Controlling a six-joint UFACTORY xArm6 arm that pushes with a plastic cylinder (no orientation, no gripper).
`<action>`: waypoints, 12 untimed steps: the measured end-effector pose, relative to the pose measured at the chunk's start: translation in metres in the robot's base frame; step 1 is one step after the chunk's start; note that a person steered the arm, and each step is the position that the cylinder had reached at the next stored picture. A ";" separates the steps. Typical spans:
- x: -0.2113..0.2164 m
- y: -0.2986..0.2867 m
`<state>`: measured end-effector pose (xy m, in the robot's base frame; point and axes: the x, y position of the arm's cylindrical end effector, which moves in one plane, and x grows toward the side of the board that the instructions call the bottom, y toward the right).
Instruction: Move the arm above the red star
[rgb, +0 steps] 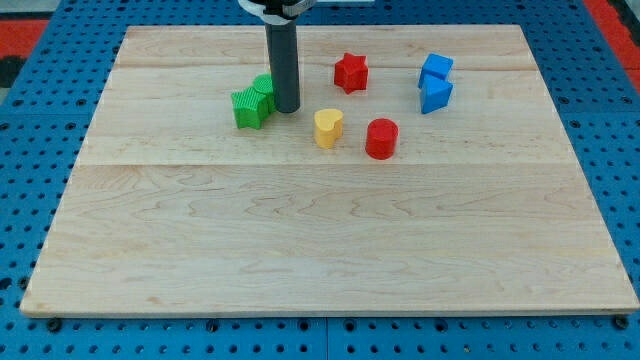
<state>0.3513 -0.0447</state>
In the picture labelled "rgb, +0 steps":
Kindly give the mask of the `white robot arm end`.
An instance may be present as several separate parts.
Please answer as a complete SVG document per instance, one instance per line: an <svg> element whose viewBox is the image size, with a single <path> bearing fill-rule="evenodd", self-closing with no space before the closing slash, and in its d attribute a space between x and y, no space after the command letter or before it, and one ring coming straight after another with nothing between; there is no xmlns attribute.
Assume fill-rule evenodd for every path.
<svg viewBox="0 0 640 360"><path fill-rule="evenodd" d="M316 0L238 0L240 7L268 25L286 25L311 9Z"/></svg>

